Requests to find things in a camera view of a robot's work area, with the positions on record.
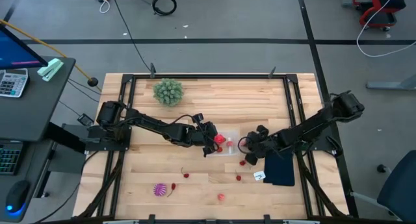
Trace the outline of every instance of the wooden tabletop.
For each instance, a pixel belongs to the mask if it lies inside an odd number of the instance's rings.
[[[322,108],[314,74],[297,74],[306,117]],[[116,101],[122,74],[105,77],[99,108],[104,101]],[[238,131],[246,136],[258,125],[270,132],[290,125],[283,82],[280,79],[178,79],[184,87],[184,98],[175,107],[163,107],[153,98],[158,79],[140,79],[135,88],[133,108],[141,113],[171,122],[183,114],[203,113],[218,130]],[[129,84],[126,89],[126,100]],[[192,124],[189,119],[180,122]],[[344,213],[348,213],[341,179],[334,157],[314,152],[318,178],[323,190]],[[264,169],[264,160],[256,166],[240,166],[242,153],[236,156],[203,157],[201,147],[171,145],[162,136],[133,127],[130,150],[125,155],[117,219],[272,219],[306,218],[304,198],[295,157],[295,185],[273,186],[255,181],[253,172]],[[98,153],[84,168],[73,215],[80,214],[101,187],[106,152]],[[181,168],[190,174],[184,178]],[[241,181],[235,179],[238,173]],[[177,187],[170,197],[156,197],[153,186],[171,183]],[[309,190],[314,214],[317,214],[313,189]],[[218,194],[225,199],[219,201]],[[105,210],[109,210],[107,199]]]

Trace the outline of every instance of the computer mouse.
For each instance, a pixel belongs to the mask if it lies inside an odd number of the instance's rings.
[[[6,210],[10,213],[17,212],[25,204],[26,196],[29,191],[29,182],[21,180],[13,184],[6,196]]]

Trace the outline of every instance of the white card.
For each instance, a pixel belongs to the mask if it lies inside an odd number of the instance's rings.
[[[266,177],[266,175],[265,175],[265,172],[264,172],[264,171],[258,171],[258,172],[255,172],[253,175],[254,175],[254,179],[255,179],[256,181],[262,180],[262,179],[264,179],[264,178]]]

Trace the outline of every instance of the green plant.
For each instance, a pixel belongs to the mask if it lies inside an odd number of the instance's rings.
[[[165,106],[176,106],[183,97],[182,84],[174,79],[162,79],[153,86],[153,91],[153,97]]]

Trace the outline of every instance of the purple toy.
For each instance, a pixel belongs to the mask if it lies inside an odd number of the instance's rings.
[[[153,187],[153,193],[156,196],[164,196],[166,194],[166,184],[156,184]]]

